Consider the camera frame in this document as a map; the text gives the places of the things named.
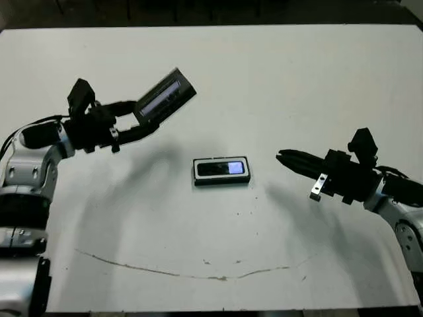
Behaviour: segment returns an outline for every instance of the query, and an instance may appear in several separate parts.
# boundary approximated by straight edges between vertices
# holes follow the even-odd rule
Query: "metal bracket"
[[[47,233],[44,230],[27,228],[0,228],[0,249],[35,248],[35,254],[45,251]]]
[[[325,182],[327,180],[328,176],[326,174],[320,174],[319,178],[317,179],[316,184],[311,189],[310,198],[315,201],[320,201],[321,196],[320,192],[323,189],[323,186],[325,185]]]

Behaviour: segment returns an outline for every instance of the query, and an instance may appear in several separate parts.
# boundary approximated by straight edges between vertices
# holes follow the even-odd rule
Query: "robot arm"
[[[296,150],[282,150],[276,158],[294,172],[316,180],[310,198],[341,195],[342,202],[362,202],[384,218],[395,232],[420,301],[423,302],[423,185],[386,166],[376,167],[377,147],[368,128],[357,130],[348,150],[329,150],[325,159]]]
[[[190,100],[196,91],[175,69],[138,101],[101,105],[88,82],[78,79],[69,97],[69,116],[52,116],[12,133],[0,150],[13,153],[0,186],[0,317],[38,317],[46,310],[52,278],[46,225],[58,164],[75,150],[91,153],[140,140]],[[134,114],[139,125],[115,128],[116,117]]]

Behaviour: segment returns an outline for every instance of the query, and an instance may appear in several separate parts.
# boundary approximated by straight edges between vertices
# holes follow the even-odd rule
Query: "table surface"
[[[136,99],[172,68],[198,94],[154,135],[61,162],[50,210],[49,311],[399,306],[418,298],[391,228],[308,198],[280,149],[346,151],[423,177],[423,37],[414,26],[6,30],[0,138],[67,112],[78,77]],[[129,117],[119,126],[132,124]],[[248,156],[248,186],[195,188],[192,159]]]

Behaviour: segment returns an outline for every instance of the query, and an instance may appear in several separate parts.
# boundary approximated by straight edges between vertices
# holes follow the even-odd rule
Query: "black device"
[[[195,186],[248,183],[251,178],[247,157],[197,158],[192,172]]]
[[[145,122],[160,123],[195,94],[194,87],[176,68],[137,101],[134,115],[140,125]]]

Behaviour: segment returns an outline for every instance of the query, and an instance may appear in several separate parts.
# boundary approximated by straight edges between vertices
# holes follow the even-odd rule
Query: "black cable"
[[[45,117],[45,118],[42,118],[42,119],[36,120],[36,121],[34,121],[34,122],[30,123],[30,124],[27,124],[27,125],[31,125],[31,124],[38,124],[38,123],[42,123],[42,122],[49,121],[49,120],[57,120],[57,121],[60,121],[60,120],[62,120],[63,118],[69,118],[69,116],[62,116],[62,115],[49,116],[49,117]],[[6,151],[7,151],[7,149],[9,148],[9,145],[11,144],[11,140],[12,140],[13,136],[14,136],[14,135],[16,134],[16,132],[17,132],[17,131],[19,131],[20,129],[22,129],[22,127],[20,127],[19,129],[15,130],[12,134],[10,134],[10,135],[6,138],[5,142],[3,143],[3,145],[2,145],[2,147],[1,147],[1,149],[0,149],[0,160],[1,160],[1,159],[4,157],[4,155],[6,154]]]
[[[402,178],[408,178],[408,176],[402,172],[400,172],[399,170],[397,170],[396,168],[393,167],[389,167],[389,166],[378,166],[375,167],[376,170],[379,170],[380,172],[382,172],[383,175],[386,175],[387,173],[396,175],[396,176],[400,176]]]

